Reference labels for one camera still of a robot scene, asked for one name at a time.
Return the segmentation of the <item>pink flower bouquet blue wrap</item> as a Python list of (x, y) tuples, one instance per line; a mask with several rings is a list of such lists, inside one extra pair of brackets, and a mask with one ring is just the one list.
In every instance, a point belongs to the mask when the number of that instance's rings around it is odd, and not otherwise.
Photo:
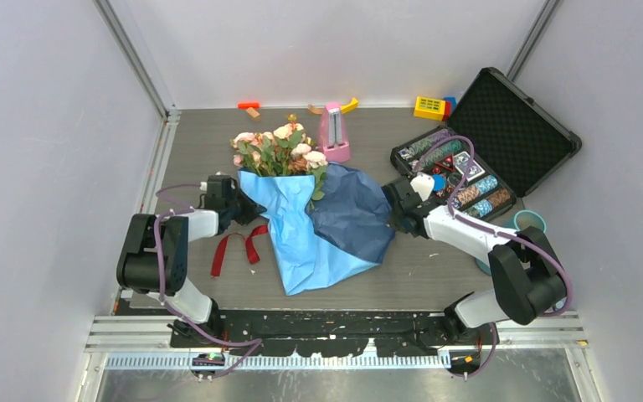
[(266, 219), (283, 290), (325, 289), (381, 265), (395, 232), (391, 208), (368, 174), (332, 158), (293, 115), (273, 131), (231, 139), (242, 192)]

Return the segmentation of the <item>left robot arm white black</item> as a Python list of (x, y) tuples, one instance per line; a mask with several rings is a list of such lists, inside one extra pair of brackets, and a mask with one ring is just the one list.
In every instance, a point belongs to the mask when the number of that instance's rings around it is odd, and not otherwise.
[(231, 223), (246, 225), (264, 212), (236, 179), (211, 175), (197, 184), (199, 205), (179, 212), (132, 216), (116, 267), (119, 285), (149, 296), (177, 315), (175, 328), (189, 326), (204, 347), (216, 345), (224, 324), (217, 302), (188, 278), (188, 246), (221, 235)]

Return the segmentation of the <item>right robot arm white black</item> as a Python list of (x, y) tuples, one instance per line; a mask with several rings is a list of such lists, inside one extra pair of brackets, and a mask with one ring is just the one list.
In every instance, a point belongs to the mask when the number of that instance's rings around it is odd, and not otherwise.
[(571, 282), (540, 229), (516, 231), (473, 218), (442, 203), (433, 187), (421, 177), (401, 177), (382, 190), (392, 228), (451, 245), (490, 268), (490, 290), (472, 292), (444, 310), (449, 340), (467, 343), (478, 327), (492, 322), (527, 325), (556, 303), (569, 301)]

